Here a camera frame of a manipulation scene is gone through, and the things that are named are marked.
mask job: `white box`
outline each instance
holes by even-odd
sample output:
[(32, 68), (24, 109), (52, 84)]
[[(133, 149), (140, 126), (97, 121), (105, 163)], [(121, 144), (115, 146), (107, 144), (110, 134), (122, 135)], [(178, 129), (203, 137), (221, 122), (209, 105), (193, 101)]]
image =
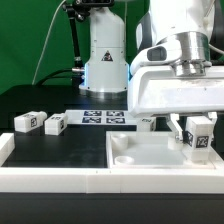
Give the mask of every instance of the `white box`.
[(67, 128), (68, 117), (65, 114), (54, 114), (45, 121), (46, 135), (59, 135)]
[(47, 119), (45, 112), (29, 112), (14, 118), (15, 131), (27, 133), (43, 125)]
[(187, 118), (187, 141), (183, 149), (187, 159), (191, 161), (208, 160), (214, 126), (214, 123), (204, 116)]

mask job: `white platform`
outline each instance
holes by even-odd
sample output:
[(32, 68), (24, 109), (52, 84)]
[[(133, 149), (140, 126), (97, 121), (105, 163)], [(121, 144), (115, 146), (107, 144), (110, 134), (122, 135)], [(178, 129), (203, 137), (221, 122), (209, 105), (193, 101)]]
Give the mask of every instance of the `white platform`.
[(224, 163), (212, 149), (210, 163), (189, 169), (173, 163), (150, 168), (0, 168), (0, 192), (224, 194)]

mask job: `black cable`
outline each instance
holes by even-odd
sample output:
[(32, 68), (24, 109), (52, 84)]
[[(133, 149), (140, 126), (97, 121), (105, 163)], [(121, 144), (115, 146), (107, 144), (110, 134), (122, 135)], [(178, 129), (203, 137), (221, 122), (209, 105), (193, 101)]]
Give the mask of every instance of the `black cable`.
[(212, 60), (211, 63), (213, 66), (223, 66), (224, 60)]
[(61, 69), (61, 70), (55, 71), (55, 72), (51, 73), (50, 75), (46, 76), (45, 78), (41, 79), (40, 81), (38, 81), (36, 85), (41, 86), (48, 79), (53, 78), (54, 76), (56, 76), (58, 74), (62, 74), (62, 73), (66, 73), (66, 72), (72, 72), (72, 69), (66, 68), (66, 69)]

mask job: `green backdrop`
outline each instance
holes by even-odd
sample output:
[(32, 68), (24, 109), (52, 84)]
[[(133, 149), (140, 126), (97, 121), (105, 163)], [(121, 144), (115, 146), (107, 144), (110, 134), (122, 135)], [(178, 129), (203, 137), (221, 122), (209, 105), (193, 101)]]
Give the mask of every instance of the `green backdrop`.
[[(53, 14), (61, 0), (8, 0), (0, 6), (0, 93), (19, 84), (31, 84)], [(148, 0), (128, 2), (127, 62), (136, 55), (135, 29), (148, 10)], [(125, 3), (111, 9), (124, 19)], [(89, 22), (78, 24), (81, 54), (89, 58)], [(60, 10), (53, 27), (37, 80), (49, 73), (73, 65), (69, 22)]]

